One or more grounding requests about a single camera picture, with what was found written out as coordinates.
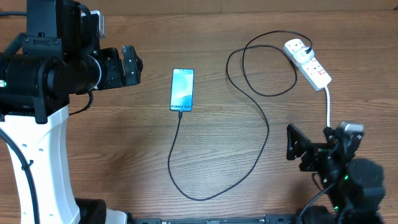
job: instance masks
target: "wooden table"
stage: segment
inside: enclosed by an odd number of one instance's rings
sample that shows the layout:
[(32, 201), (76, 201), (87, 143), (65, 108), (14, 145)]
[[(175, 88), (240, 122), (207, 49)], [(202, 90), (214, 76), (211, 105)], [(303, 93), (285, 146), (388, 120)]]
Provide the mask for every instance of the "wooden table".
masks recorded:
[[(73, 193), (103, 198), (108, 208), (135, 217), (252, 217), (292, 213), (318, 192), (310, 173), (286, 161), (286, 126), (295, 123), (314, 141), (324, 141), (325, 93), (299, 73), (288, 93), (265, 98), (250, 91), (241, 54), (231, 59), (232, 79), (264, 109), (269, 140), (254, 172), (235, 189), (207, 202), (183, 197), (167, 172), (178, 115), (169, 110), (173, 68), (195, 69), (194, 109), (185, 113), (172, 156), (172, 172), (192, 197), (208, 197), (243, 177), (265, 140), (266, 125), (253, 103), (225, 75), (228, 55), (271, 30), (310, 37), (317, 59), (333, 77), (331, 122), (356, 121), (366, 128), (358, 157), (384, 167), (386, 223), (398, 222), (398, 13), (300, 12), (108, 17), (102, 48), (135, 46), (144, 59), (138, 86), (95, 92), (93, 107), (68, 124), (68, 160)], [(0, 19), (0, 49), (25, 29), (25, 19)], [(254, 44), (283, 44), (294, 35), (274, 34)], [(288, 61), (273, 49), (248, 51), (254, 88), (277, 93), (294, 82)], [(70, 111), (87, 96), (71, 96)], [(5, 144), (0, 150), (1, 223), (19, 223), (19, 200)], [(330, 206), (326, 196), (317, 204)]]

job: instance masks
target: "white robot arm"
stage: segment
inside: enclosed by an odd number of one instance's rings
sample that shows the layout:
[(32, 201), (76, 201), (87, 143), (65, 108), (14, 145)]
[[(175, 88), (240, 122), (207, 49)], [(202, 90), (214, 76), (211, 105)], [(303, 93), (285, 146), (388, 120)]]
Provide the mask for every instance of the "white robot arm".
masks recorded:
[[(5, 116), (0, 128), (16, 143), (32, 173), (41, 223), (78, 224), (80, 209), (73, 197), (66, 147), (68, 106), (37, 124), (31, 116)], [(30, 190), (15, 152), (9, 149), (21, 202), (21, 223), (34, 223)], [(125, 224), (124, 212), (106, 210), (106, 224)]]

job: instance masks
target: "white power strip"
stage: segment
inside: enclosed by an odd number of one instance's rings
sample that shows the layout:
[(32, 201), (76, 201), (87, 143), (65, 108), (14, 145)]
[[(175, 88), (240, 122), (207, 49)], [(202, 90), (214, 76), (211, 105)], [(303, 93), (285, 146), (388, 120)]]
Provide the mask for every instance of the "white power strip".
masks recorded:
[(331, 77), (314, 57), (314, 52), (311, 50), (309, 54), (306, 47), (300, 39), (293, 39), (286, 42), (284, 50), (287, 55), (293, 60), (297, 68), (310, 82), (311, 86), (316, 90), (322, 90), (331, 82)]

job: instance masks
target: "smartphone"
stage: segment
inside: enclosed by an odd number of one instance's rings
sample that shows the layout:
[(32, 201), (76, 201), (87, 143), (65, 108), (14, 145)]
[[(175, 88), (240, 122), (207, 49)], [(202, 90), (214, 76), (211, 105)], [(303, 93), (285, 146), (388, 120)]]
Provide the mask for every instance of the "smartphone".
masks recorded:
[(170, 110), (192, 111), (193, 69), (174, 69)]

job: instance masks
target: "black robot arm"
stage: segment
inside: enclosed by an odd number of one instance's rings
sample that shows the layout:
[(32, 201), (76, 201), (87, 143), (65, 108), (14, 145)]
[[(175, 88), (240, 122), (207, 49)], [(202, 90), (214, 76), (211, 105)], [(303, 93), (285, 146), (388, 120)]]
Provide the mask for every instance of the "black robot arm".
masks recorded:
[(354, 159), (363, 126), (343, 122), (323, 133), (326, 143), (312, 143), (293, 124), (287, 126), (287, 159), (301, 157), (301, 171), (319, 174), (336, 211), (334, 216), (325, 207), (310, 207), (297, 223), (382, 223), (377, 211), (385, 195), (383, 169), (368, 159)]
[(100, 49), (105, 28), (100, 12), (78, 2), (27, 0), (27, 32), (0, 54), (0, 121), (15, 114), (44, 124), (69, 94), (139, 84), (143, 66), (133, 46), (122, 47), (123, 63), (117, 49)]

